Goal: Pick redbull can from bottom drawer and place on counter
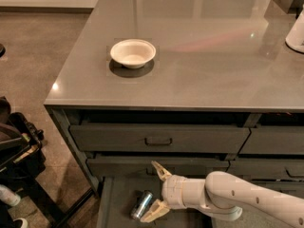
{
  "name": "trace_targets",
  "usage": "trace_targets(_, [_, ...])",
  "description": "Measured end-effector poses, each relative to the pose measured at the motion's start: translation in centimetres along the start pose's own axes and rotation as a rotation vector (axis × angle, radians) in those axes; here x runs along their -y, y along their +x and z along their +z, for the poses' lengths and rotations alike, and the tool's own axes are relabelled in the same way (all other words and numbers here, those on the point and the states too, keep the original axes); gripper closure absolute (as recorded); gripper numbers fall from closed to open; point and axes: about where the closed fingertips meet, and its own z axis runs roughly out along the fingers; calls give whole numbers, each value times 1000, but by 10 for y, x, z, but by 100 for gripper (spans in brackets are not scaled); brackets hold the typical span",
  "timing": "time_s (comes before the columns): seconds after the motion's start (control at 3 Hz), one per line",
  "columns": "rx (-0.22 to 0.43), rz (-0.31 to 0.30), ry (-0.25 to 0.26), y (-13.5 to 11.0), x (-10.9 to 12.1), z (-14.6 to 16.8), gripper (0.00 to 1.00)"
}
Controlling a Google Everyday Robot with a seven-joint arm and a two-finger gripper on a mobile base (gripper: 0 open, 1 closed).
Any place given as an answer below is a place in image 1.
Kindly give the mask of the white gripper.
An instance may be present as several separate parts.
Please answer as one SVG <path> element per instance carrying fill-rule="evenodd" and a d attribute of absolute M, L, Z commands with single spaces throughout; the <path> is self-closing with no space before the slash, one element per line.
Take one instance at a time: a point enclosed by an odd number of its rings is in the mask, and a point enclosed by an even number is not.
<path fill-rule="evenodd" d="M 173 175 L 157 161 L 151 164 L 157 171 L 161 181 L 164 181 L 161 195 L 164 201 L 156 199 L 149 210 L 141 217 L 140 222 L 149 223 L 164 215 L 171 209 L 206 208 L 205 180 L 189 179 Z"/>

